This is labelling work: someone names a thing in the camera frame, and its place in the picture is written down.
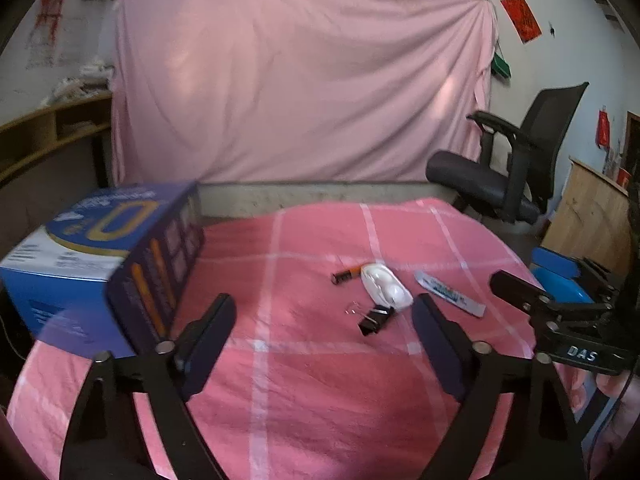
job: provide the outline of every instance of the blue box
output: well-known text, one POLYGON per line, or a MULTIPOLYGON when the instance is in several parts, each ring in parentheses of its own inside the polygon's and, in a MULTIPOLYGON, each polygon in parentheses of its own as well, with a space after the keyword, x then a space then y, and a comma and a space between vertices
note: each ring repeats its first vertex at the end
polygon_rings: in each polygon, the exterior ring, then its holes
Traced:
POLYGON ((169 336, 203 241, 195 183, 101 189, 26 237, 0 278, 38 339, 130 356, 169 336))

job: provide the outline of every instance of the mesh backrest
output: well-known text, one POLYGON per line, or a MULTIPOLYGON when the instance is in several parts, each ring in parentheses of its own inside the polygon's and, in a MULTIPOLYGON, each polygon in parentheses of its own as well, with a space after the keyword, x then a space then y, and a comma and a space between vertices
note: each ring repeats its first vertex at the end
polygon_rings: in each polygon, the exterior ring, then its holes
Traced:
POLYGON ((522 121, 520 129, 538 146, 531 154, 527 184, 534 202, 543 210, 554 194, 560 146, 588 85, 540 91, 522 121))

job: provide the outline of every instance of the red cup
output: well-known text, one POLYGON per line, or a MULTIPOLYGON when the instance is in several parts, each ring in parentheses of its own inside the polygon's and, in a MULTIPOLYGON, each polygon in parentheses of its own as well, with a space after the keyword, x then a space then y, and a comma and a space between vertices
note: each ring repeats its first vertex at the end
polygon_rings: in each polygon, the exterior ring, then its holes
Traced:
POLYGON ((627 170, 623 170, 620 168, 618 170, 618 178, 616 179, 616 183, 619 186, 622 186, 626 189, 626 186, 629 185, 629 180, 631 179, 631 174, 627 170))

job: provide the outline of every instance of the black office chair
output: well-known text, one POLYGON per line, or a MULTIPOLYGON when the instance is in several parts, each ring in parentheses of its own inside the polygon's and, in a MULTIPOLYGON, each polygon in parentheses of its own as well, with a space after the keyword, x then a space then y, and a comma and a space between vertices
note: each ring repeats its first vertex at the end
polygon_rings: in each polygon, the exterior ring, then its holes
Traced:
POLYGON ((456 190, 454 205, 459 210, 470 205, 483 216, 508 223, 535 223, 554 194, 558 151, 588 85, 540 91, 519 128, 489 112, 469 115, 467 119, 482 130, 479 162, 436 152, 427 163, 427 179, 456 190), (509 176, 489 167, 495 133, 503 134, 511 145, 509 176), (524 196, 525 183, 532 200, 524 196))

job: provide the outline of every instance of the picture on wall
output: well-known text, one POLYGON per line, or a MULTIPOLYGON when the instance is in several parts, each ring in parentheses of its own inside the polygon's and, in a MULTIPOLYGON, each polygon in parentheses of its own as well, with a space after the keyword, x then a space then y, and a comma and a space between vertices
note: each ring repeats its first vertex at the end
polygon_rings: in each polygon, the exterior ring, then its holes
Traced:
POLYGON ((542 36, 542 30, 525 0, 500 0, 511 18, 522 43, 529 43, 542 36))

